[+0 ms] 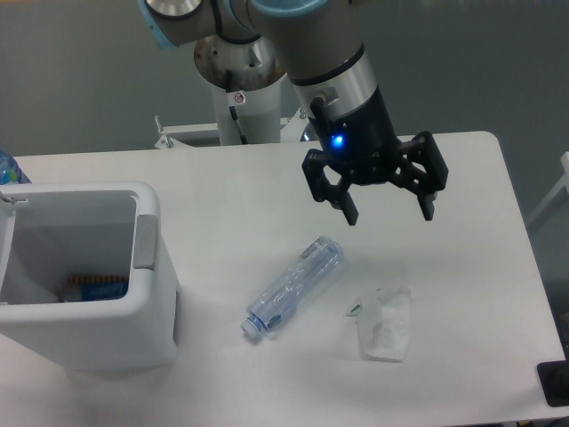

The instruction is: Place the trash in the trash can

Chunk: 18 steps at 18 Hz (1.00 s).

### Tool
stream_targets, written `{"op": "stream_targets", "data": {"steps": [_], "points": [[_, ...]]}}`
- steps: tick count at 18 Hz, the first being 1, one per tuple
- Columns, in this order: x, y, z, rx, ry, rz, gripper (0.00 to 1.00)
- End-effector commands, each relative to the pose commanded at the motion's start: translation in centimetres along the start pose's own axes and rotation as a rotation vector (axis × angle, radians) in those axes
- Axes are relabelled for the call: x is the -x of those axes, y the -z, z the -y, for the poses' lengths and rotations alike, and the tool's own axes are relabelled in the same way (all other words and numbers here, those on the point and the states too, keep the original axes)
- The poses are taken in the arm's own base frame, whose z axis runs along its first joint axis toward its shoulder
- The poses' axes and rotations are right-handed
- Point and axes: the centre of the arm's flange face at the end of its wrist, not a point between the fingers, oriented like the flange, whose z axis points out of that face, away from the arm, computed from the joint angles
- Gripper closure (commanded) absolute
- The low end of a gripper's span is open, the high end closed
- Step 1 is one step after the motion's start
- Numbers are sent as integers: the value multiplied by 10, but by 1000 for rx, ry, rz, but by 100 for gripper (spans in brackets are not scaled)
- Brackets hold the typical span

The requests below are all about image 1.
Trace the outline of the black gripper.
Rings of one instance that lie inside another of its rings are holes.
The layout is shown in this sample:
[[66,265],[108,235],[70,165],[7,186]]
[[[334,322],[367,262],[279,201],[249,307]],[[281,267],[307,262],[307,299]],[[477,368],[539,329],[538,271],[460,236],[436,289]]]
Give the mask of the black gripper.
[[[312,197],[328,201],[355,225],[358,210],[349,194],[351,184],[389,182],[412,192],[426,221],[434,216],[438,191],[445,189],[448,167],[431,132],[400,141],[391,124],[379,89],[361,106],[333,118],[322,95],[310,103],[310,123],[321,149],[310,149],[302,164]],[[340,179],[331,184],[325,168]]]

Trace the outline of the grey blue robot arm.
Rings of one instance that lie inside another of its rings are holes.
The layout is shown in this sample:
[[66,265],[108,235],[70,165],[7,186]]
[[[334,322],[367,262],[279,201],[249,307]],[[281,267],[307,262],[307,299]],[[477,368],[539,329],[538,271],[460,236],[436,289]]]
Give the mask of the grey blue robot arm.
[[351,185],[390,182],[411,191],[431,220],[448,169],[428,132],[397,138],[350,1],[142,1],[155,40],[178,47],[207,37],[222,84],[243,89],[253,71],[281,67],[320,142],[302,164],[312,197],[358,212]]

